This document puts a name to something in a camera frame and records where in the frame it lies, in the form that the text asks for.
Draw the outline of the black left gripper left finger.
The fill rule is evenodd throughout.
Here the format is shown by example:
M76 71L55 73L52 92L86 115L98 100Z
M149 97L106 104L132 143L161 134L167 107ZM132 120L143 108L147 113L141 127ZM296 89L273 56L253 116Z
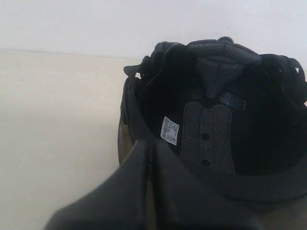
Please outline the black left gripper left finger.
M121 166L95 190L56 211L46 230L144 230L148 144L137 141Z

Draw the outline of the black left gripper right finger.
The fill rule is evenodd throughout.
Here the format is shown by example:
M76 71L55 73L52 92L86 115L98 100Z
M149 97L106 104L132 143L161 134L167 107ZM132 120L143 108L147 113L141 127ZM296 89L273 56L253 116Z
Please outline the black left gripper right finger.
M157 226L161 230L260 230L259 219L208 188L190 173L167 143L157 139L152 156Z

